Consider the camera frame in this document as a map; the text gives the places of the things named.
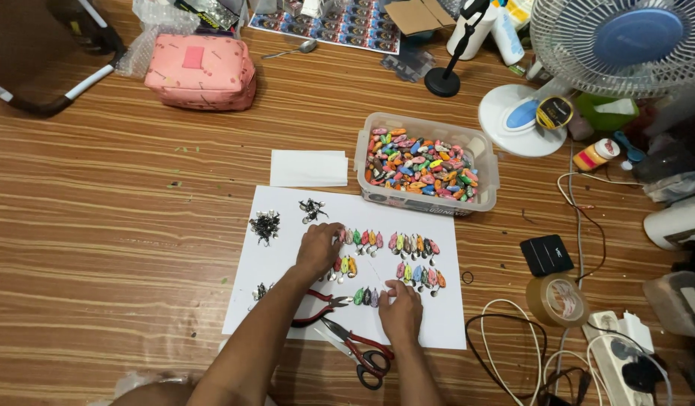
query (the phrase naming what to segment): black stand base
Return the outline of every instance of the black stand base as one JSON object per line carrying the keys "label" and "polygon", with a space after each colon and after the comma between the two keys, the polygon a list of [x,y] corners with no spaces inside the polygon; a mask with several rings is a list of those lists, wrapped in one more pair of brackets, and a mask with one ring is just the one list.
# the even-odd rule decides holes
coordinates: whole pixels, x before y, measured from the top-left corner
{"label": "black stand base", "polygon": [[460,79],[451,71],[448,79],[443,79],[446,68],[433,68],[425,75],[425,87],[440,97],[453,97],[460,90]]}

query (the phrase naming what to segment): metal spoon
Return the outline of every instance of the metal spoon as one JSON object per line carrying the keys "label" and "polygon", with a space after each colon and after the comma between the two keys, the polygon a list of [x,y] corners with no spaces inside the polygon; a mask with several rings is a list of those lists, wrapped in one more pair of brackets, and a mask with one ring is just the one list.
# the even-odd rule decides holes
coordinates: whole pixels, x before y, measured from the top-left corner
{"label": "metal spoon", "polygon": [[294,49],[292,51],[273,53],[271,55],[264,55],[264,56],[262,56],[262,59],[275,58],[276,56],[285,55],[286,53],[293,53],[293,52],[302,52],[302,53],[312,52],[316,46],[317,46],[317,40],[311,39],[311,40],[307,40],[307,41],[301,43],[297,49]]}

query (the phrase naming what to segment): hand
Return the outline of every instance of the hand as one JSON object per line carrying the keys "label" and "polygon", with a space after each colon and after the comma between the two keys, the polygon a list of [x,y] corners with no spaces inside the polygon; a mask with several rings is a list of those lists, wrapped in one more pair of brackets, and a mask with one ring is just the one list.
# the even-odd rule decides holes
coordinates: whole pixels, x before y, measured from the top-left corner
{"label": "hand", "polygon": [[343,243],[338,240],[333,243],[332,237],[339,235],[342,229],[343,225],[340,223],[323,223],[319,226],[313,224],[303,235],[295,266],[301,272],[308,273],[310,282],[323,276],[335,264]]}
{"label": "hand", "polygon": [[[399,280],[385,282],[390,291],[380,293],[379,315],[385,335],[393,347],[418,345],[417,335],[423,321],[423,304],[420,295],[412,287]],[[396,298],[390,304],[388,298]]]}

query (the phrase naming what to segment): plastic storage box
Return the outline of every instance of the plastic storage box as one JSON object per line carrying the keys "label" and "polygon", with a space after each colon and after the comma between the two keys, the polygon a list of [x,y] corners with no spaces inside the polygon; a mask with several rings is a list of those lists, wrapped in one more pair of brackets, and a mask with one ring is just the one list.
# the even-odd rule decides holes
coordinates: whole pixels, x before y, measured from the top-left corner
{"label": "plastic storage box", "polygon": [[[383,186],[370,185],[365,180],[365,162],[368,159],[370,133],[376,128],[406,129],[410,137],[422,136],[425,139],[440,139],[463,148],[478,169],[478,188],[473,203],[448,200],[440,197],[397,191]],[[358,172],[361,195],[365,200],[441,215],[466,216],[472,212],[487,212],[496,205],[496,191],[501,187],[498,180],[498,157],[493,154],[493,143],[485,134],[474,129],[451,126],[419,118],[404,117],[388,113],[373,113],[365,120],[365,127],[358,135],[353,171]]]}
{"label": "plastic storage box", "polygon": [[695,273],[679,271],[643,283],[643,294],[661,326],[677,335],[695,337]]}

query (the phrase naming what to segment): pliers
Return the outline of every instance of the pliers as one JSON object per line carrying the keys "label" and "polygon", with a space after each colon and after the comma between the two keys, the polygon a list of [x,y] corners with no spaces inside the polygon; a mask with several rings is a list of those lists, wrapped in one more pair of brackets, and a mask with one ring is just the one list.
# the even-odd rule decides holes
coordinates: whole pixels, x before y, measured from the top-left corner
{"label": "pliers", "polygon": [[295,327],[297,329],[307,327],[310,324],[313,324],[314,322],[318,321],[321,317],[325,316],[326,314],[335,311],[335,308],[345,307],[350,302],[352,302],[352,296],[340,296],[338,298],[333,298],[332,295],[325,296],[320,292],[313,291],[312,289],[308,290],[307,294],[315,296],[317,299],[327,302],[327,306],[325,306],[325,308],[317,312],[317,314],[313,317],[294,319],[292,324],[290,324],[290,327]]}

